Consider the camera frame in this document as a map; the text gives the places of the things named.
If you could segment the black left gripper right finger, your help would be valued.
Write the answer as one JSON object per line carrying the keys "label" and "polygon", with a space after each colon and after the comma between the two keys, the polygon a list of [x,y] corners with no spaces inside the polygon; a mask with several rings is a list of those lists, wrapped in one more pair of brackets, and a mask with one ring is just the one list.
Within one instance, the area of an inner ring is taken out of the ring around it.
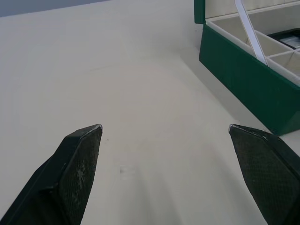
{"label": "black left gripper right finger", "polygon": [[231,124],[244,182],[269,225],[300,223],[300,157],[278,136]]}

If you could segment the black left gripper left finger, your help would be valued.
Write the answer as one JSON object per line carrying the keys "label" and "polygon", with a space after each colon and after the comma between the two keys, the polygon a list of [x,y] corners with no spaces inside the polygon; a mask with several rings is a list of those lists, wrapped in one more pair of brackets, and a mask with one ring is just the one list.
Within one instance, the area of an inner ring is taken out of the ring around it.
{"label": "black left gripper left finger", "polygon": [[94,182],[103,127],[67,135],[30,177],[2,225],[79,225]]}

